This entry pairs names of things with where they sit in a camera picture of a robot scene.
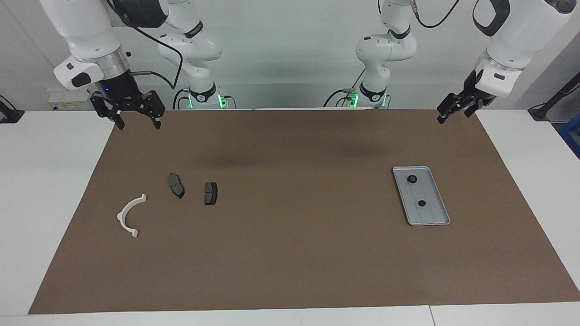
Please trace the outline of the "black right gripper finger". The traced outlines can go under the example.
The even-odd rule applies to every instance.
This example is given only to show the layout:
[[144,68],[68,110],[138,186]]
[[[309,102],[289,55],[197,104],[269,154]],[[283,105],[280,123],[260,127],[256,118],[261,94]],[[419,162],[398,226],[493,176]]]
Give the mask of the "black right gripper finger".
[[156,130],[161,129],[161,118],[165,113],[165,106],[156,91],[151,90],[139,95],[137,112],[149,117]]
[[94,91],[90,97],[91,105],[100,118],[107,118],[114,122],[119,130],[125,127],[124,120],[115,108],[115,103],[106,99],[99,91]]

